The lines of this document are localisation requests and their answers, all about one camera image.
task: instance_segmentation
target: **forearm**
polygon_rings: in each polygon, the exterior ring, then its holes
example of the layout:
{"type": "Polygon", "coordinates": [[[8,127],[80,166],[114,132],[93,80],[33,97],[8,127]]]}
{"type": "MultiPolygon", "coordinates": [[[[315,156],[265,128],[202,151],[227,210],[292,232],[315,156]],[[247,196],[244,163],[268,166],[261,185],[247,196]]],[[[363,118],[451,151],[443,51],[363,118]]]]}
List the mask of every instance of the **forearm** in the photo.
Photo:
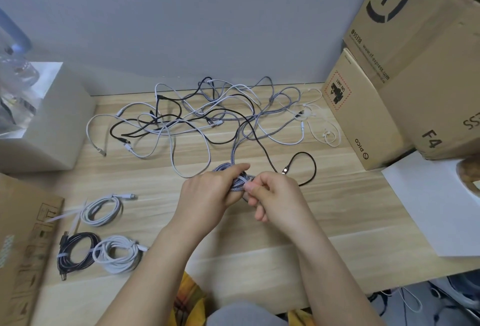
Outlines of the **forearm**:
{"type": "Polygon", "coordinates": [[[303,285],[318,326],[384,325],[319,226],[293,239],[303,285]]]}
{"type": "Polygon", "coordinates": [[[200,240],[175,223],[165,226],[97,326],[166,325],[185,265],[200,240]]]}

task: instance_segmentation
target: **hand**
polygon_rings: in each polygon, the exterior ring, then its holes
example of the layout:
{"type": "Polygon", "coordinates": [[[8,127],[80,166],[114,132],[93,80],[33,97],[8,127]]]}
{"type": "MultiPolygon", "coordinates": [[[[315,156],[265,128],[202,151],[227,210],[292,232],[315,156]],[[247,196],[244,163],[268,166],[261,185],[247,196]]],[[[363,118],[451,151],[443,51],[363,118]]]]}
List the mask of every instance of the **hand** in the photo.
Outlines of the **hand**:
{"type": "Polygon", "coordinates": [[[172,222],[204,238],[222,220],[225,210],[239,201],[243,191],[230,191],[233,181],[250,168],[241,163],[218,172],[205,172],[183,182],[172,222]]]}
{"type": "Polygon", "coordinates": [[[285,174],[261,172],[243,188],[248,204],[257,206],[255,219],[271,221],[286,236],[292,238],[308,225],[318,227],[299,185],[285,174]]]}

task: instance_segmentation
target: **large cardboard box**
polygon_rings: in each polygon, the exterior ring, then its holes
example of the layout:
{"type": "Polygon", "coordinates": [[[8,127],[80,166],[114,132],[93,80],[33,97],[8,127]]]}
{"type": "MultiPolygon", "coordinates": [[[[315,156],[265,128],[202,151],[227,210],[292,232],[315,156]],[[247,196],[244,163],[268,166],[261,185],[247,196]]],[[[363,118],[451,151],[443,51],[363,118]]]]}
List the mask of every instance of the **large cardboard box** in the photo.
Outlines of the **large cardboard box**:
{"type": "Polygon", "coordinates": [[[381,167],[413,147],[348,49],[343,50],[322,91],[366,170],[381,167]]]}
{"type": "Polygon", "coordinates": [[[33,312],[63,198],[0,174],[0,325],[26,326],[33,312]]]}
{"type": "Polygon", "coordinates": [[[477,0],[365,0],[344,41],[425,158],[480,152],[477,0]]]}

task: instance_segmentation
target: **white box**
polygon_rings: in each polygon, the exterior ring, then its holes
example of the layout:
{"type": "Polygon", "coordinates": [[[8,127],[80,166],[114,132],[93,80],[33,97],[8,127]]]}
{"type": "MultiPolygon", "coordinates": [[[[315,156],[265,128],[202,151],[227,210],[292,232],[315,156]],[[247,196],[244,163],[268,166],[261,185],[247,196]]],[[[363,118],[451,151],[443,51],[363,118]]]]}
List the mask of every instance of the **white box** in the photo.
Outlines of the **white box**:
{"type": "Polygon", "coordinates": [[[40,74],[32,89],[43,98],[27,129],[0,135],[0,171],[72,169],[95,110],[80,80],[62,62],[32,62],[40,74]]]}
{"type": "Polygon", "coordinates": [[[439,256],[480,256],[480,198],[457,174],[459,159],[414,152],[382,174],[439,256]]]}

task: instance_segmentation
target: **red dashed border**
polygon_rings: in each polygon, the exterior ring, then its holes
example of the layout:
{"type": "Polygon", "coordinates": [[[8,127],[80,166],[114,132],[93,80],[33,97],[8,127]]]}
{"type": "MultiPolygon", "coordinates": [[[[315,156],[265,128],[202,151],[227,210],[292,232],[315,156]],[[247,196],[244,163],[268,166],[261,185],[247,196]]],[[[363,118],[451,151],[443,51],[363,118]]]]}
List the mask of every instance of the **red dashed border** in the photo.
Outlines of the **red dashed border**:
{"type": "Polygon", "coordinates": [[[335,73],[333,74],[332,76],[332,79],[328,82],[328,84],[325,86],[325,88],[323,89],[323,93],[328,97],[328,99],[330,100],[330,102],[332,103],[332,106],[335,108],[335,111],[339,111],[340,108],[342,107],[343,104],[345,104],[345,101],[349,98],[349,96],[352,94],[352,90],[350,89],[349,85],[347,85],[347,83],[345,82],[345,80],[343,79],[342,75],[339,73],[338,70],[335,71],[335,73]],[[343,85],[348,89],[348,95],[346,95],[346,97],[343,99],[343,102],[340,104],[339,107],[337,107],[337,105],[335,104],[335,102],[332,101],[332,98],[330,97],[330,93],[328,93],[330,87],[331,87],[331,83],[333,81],[333,78],[335,77],[335,75],[338,74],[340,79],[342,80],[343,82],[343,85]]]}

